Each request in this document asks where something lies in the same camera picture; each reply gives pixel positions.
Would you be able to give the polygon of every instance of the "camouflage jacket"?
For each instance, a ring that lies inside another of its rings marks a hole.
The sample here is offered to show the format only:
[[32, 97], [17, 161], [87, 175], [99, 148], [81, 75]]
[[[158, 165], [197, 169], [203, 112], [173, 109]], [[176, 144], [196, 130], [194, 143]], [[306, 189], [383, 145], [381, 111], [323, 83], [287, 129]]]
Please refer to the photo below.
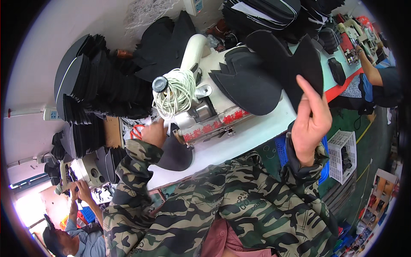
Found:
[[162, 150], [137, 139], [126, 141], [121, 178], [103, 212], [107, 256], [199, 257], [202, 242], [219, 215], [245, 248], [271, 248], [279, 256], [329, 256], [338, 237], [334, 216], [319, 199], [318, 179], [328, 156], [320, 144], [312, 167], [302, 167], [287, 137], [289, 162], [281, 181], [268, 174], [253, 151], [210, 165], [181, 183], [160, 208], [151, 205], [147, 168]]

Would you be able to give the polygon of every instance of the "black cap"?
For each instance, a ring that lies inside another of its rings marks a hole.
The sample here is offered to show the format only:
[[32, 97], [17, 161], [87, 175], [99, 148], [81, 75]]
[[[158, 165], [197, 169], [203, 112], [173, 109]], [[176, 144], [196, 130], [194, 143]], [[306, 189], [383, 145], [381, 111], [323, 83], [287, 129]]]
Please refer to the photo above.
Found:
[[167, 89], [168, 85], [169, 85], [169, 81], [167, 80], [167, 78], [160, 76], [153, 80], [151, 87], [153, 88], [154, 92], [161, 93]]
[[43, 241], [47, 249], [52, 252], [56, 257], [67, 257], [62, 253], [62, 246], [58, 242], [57, 236], [55, 234], [54, 224], [51, 222], [47, 214], [44, 215], [47, 222], [47, 227], [43, 232]]

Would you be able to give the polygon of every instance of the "white plastic basket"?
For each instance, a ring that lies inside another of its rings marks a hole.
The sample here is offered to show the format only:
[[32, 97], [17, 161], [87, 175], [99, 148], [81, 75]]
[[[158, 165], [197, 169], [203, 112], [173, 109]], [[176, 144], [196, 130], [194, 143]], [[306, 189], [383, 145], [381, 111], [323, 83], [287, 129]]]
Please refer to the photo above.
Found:
[[[341, 149], [345, 146], [351, 164], [351, 168], [346, 169], [343, 173]], [[357, 168], [357, 144], [356, 134], [350, 131], [338, 130], [333, 137], [328, 140], [328, 153], [330, 155], [330, 173], [329, 176], [343, 185], [354, 170]]]

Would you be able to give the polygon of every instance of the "pink shirt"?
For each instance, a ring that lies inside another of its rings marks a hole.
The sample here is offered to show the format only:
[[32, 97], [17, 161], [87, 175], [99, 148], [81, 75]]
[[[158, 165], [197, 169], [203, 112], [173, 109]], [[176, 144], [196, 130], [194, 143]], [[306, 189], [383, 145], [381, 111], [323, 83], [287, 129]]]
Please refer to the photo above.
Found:
[[216, 218], [203, 243], [201, 257], [221, 257], [224, 250], [238, 257], [277, 257], [271, 255], [269, 248], [254, 250], [244, 248], [230, 224], [222, 218]]

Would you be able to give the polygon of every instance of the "person in blue shirt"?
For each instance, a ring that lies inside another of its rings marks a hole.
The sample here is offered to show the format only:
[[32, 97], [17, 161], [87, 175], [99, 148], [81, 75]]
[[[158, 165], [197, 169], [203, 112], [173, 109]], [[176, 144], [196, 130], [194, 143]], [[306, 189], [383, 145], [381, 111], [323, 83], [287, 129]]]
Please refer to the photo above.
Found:
[[355, 76], [347, 89], [329, 102], [329, 107], [356, 110], [359, 114], [371, 114], [375, 105], [396, 107], [402, 91], [392, 53], [374, 67], [360, 46], [356, 52], [364, 73]]
[[[106, 256], [106, 244], [104, 242], [102, 224], [102, 211], [91, 197], [91, 191], [85, 181], [72, 183], [70, 187], [72, 203], [69, 219], [64, 231], [56, 229], [45, 214], [48, 227], [43, 232], [43, 240], [56, 257], [104, 257]], [[77, 228], [77, 199], [85, 201], [96, 215], [99, 225], [95, 223], [81, 229]]]

